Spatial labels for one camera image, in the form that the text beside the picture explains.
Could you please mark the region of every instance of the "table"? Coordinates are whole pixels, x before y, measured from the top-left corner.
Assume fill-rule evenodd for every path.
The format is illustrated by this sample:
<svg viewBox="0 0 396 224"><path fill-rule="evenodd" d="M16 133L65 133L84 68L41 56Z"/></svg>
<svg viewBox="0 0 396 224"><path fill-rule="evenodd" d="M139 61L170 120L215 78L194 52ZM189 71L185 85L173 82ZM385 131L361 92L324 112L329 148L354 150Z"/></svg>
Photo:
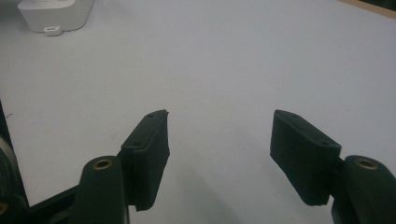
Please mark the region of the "table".
<svg viewBox="0 0 396 224"><path fill-rule="evenodd" d="M325 0L96 0L46 37L16 5L0 9L0 95L30 204L163 108L171 157L132 223L332 223L270 158L275 109L396 173L395 20Z"/></svg>

